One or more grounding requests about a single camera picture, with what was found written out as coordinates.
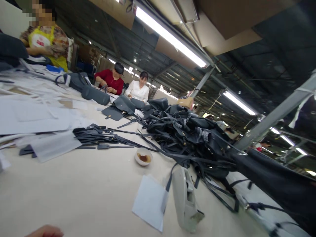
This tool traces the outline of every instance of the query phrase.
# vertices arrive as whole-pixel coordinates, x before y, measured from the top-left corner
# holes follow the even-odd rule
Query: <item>yellow apron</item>
[[[29,45],[30,47],[47,47],[53,44],[54,40],[54,30],[55,26],[52,26],[52,30],[50,34],[46,34],[40,31],[40,26],[36,28],[30,35],[29,35]],[[65,72],[68,71],[67,68],[67,59],[64,56],[60,56],[59,58],[55,58],[54,56],[47,56],[56,67],[62,67]]]

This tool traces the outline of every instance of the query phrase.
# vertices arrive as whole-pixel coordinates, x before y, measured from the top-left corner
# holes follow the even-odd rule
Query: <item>white plastic device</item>
[[[189,171],[180,167],[172,174],[172,188],[178,223],[181,228],[194,233],[197,224],[205,217],[198,210],[194,185]]]

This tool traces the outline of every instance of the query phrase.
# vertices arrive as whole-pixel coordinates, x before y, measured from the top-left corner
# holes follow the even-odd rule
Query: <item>floral shirt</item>
[[[26,41],[29,41],[29,35],[37,28],[38,26],[30,26],[27,29],[27,31],[21,34],[20,38]],[[52,31],[52,27],[41,26],[39,30],[46,34],[50,34]],[[60,56],[64,56],[65,58],[67,58],[68,48],[69,48],[69,41],[68,41],[67,35],[59,26],[55,26],[53,44],[49,47],[46,47],[46,49],[55,58],[59,58]]]

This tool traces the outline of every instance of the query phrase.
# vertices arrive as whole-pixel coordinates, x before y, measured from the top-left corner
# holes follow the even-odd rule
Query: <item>small bowl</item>
[[[147,156],[147,160],[149,160],[149,162],[142,161],[138,157],[138,154],[140,154],[141,156]],[[152,162],[152,154],[151,154],[151,152],[149,150],[147,150],[145,148],[138,148],[137,151],[136,151],[136,154],[135,154],[135,160],[141,166],[147,166],[147,165],[149,165]]]

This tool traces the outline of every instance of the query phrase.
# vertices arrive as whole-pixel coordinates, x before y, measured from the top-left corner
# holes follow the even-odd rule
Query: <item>white blouse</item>
[[[144,85],[142,88],[139,88],[139,82],[132,81],[125,92],[126,96],[128,96],[129,94],[131,94],[133,98],[137,100],[142,100],[146,103],[148,100],[149,88],[146,85]]]

